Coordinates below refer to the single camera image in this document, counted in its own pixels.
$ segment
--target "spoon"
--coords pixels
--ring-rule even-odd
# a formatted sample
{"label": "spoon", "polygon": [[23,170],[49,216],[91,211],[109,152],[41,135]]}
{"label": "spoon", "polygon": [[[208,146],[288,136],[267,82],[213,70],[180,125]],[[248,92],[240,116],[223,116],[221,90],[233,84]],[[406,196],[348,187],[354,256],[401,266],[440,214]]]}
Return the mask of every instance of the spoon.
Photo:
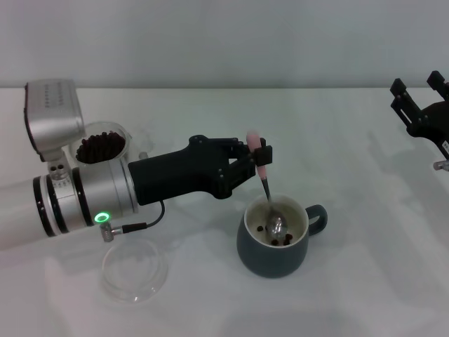
{"label": "spoon", "polygon": [[[246,135],[246,142],[248,143],[248,147],[251,152],[259,147],[262,147],[260,137],[256,132],[248,132]],[[265,166],[258,166],[257,173],[262,181],[262,185],[269,203],[269,212],[267,219],[265,220],[267,234],[270,239],[272,239],[272,242],[274,240],[281,242],[286,237],[288,231],[287,220],[281,212],[274,208],[274,202],[272,201],[272,196],[268,187],[267,170]]]}

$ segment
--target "mug handle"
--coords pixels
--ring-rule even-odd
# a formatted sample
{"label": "mug handle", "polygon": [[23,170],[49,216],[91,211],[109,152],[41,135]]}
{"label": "mug handle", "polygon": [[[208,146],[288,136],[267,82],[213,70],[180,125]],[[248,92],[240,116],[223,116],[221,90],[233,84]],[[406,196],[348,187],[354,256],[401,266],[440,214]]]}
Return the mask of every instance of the mug handle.
{"label": "mug handle", "polygon": [[318,219],[311,225],[309,225],[309,235],[315,235],[321,232],[326,225],[328,224],[328,212],[326,209],[322,207],[322,205],[313,205],[306,208],[307,215],[309,216],[309,220],[316,218]]}

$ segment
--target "white table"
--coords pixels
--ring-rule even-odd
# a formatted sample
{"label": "white table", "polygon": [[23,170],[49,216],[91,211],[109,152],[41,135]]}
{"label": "white table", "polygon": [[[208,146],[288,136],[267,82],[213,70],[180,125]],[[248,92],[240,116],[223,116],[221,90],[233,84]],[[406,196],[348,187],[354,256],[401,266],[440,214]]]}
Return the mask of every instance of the white table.
{"label": "white table", "polygon": [[[162,223],[136,233],[165,246],[168,278],[132,306],[100,290],[110,244],[97,228],[2,251],[2,336],[447,336],[449,173],[433,172],[442,155],[407,135],[387,89],[78,92],[86,123],[122,124],[150,156],[194,134],[259,130],[274,149],[272,189],[322,203],[329,224],[299,270],[263,279],[235,247],[245,205],[263,193],[257,178],[227,200],[169,200]],[[440,100],[430,89],[410,94],[422,107]],[[25,133],[23,99],[20,89],[0,90],[2,185],[46,173]],[[156,215],[148,206],[138,217]]]}

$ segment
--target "pink spoon handle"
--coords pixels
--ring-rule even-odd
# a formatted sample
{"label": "pink spoon handle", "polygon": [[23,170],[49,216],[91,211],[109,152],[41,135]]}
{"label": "pink spoon handle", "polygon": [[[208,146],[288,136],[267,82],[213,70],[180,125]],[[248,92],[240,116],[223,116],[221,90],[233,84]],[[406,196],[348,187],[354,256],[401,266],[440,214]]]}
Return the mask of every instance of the pink spoon handle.
{"label": "pink spoon handle", "polygon": [[[260,143],[260,137],[257,132],[249,131],[246,135],[246,142],[248,143],[248,147],[251,152],[254,152],[255,149],[262,147]],[[264,166],[257,166],[257,173],[259,174],[260,179],[267,179],[267,170]]]}

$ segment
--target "mug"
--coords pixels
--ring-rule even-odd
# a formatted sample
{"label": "mug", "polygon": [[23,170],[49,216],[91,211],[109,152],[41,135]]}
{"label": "mug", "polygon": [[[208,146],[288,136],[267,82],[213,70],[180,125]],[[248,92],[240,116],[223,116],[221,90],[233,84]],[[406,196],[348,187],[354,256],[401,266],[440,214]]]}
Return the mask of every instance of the mug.
{"label": "mug", "polygon": [[252,272],[263,277],[283,277],[294,272],[304,260],[309,236],[324,230],[328,214],[322,205],[306,209],[294,199],[283,194],[272,194],[277,210],[284,215],[290,242],[272,244],[265,219],[269,211],[267,198],[262,195],[245,210],[237,232],[237,251],[243,264]]}

